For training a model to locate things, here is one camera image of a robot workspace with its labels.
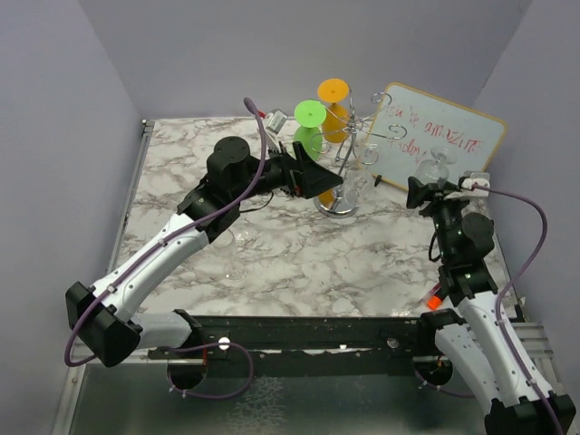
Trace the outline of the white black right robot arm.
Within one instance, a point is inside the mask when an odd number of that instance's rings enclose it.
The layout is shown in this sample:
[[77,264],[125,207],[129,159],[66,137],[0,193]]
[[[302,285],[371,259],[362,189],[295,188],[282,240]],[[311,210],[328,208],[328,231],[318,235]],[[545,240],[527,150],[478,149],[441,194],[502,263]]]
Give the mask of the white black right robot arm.
[[517,336],[485,258],[493,250],[493,221],[463,210],[491,192],[488,177],[471,172],[457,184],[408,179],[406,206],[431,218],[440,254],[440,290],[450,309],[420,318],[418,347],[441,352],[477,399],[488,434],[565,434],[576,409],[546,380]]

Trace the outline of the orange plastic wine glass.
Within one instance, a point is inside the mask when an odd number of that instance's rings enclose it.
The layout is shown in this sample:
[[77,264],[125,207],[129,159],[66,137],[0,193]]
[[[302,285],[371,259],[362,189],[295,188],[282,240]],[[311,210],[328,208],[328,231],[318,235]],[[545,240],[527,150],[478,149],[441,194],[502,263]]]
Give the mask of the orange plastic wine glass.
[[340,143],[347,137],[345,131],[349,112],[341,102],[349,95],[348,84],[338,78],[330,78],[323,81],[317,89],[317,95],[321,102],[327,104],[326,118],[322,123],[324,139],[332,144]]

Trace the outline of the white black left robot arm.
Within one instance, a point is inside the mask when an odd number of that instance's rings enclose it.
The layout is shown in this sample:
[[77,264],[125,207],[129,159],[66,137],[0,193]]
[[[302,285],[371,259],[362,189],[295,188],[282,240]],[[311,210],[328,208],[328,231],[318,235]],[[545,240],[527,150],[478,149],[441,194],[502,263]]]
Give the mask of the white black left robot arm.
[[293,148],[292,154],[263,149],[255,158],[244,139],[219,140],[207,159],[206,176],[150,242],[92,285],[75,283],[66,291],[69,325],[93,357],[113,367],[138,349],[171,348],[183,358],[198,351],[198,326],[185,311],[137,311],[178,266],[239,218],[245,198],[281,189],[310,199],[342,184],[342,177],[312,160],[301,143]]

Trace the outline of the green plastic wine glass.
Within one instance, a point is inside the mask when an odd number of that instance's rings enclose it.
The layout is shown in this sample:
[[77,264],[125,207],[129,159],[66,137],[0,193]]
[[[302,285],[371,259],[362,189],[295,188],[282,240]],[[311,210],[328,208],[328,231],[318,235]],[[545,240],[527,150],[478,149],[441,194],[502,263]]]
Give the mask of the green plastic wine glass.
[[304,100],[295,106],[294,116],[298,123],[294,141],[299,141],[308,155],[318,160],[323,149],[320,127],[326,119],[326,108],[319,101]]

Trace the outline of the clear wine glass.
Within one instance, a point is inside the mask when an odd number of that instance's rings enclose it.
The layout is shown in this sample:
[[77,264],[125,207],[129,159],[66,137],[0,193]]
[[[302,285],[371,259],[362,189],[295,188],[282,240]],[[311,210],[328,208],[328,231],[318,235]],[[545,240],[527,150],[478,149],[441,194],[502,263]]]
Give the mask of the clear wine glass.
[[343,198],[353,207],[361,206],[373,193],[375,178],[372,166],[379,161],[379,147],[375,143],[358,145],[353,150],[354,164],[347,170],[343,184]]
[[225,278],[236,282],[245,278],[247,267],[244,261],[238,256],[237,240],[230,230],[219,235],[212,246],[217,252],[217,256],[224,262]]
[[248,228],[242,227],[236,229],[234,231],[234,235],[236,237],[237,242],[245,244],[252,239],[253,232]]

